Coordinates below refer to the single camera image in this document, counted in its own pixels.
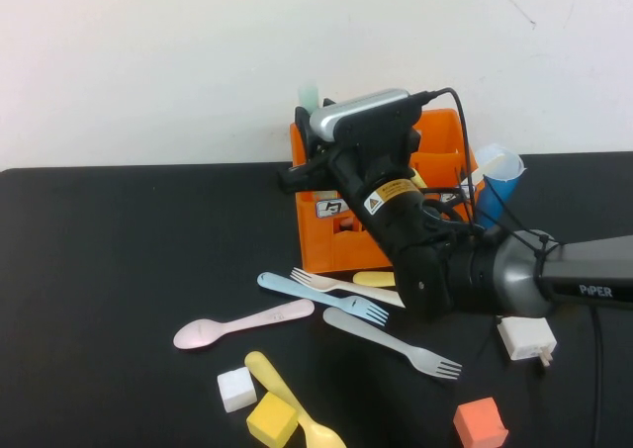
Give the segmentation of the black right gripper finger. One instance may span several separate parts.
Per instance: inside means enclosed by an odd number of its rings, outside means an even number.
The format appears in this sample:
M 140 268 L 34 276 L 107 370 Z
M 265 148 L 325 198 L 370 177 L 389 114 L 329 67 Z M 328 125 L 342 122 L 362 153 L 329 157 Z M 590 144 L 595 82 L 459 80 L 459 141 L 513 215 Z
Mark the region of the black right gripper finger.
M 310 161 L 323 146 L 324 141 L 313 131 L 310 125 L 311 114 L 303 106 L 295 109 L 295 125 L 300 133 L 306 161 Z
M 311 162 L 281 169 L 277 173 L 277 180 L 285 194 L 337 191 L 328 166 L 323 163 Z

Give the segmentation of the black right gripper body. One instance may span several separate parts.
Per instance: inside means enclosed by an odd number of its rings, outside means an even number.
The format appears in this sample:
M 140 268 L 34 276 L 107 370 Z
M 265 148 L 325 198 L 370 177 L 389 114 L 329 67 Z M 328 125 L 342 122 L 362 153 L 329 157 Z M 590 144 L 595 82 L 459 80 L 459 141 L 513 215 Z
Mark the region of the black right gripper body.
M 420 134 L 414 128 L 345 130 L 331 143 L 328 169 L 336 190 L 361 222 L 430 218 L 421 192 L 411 181 L 410 156 Z

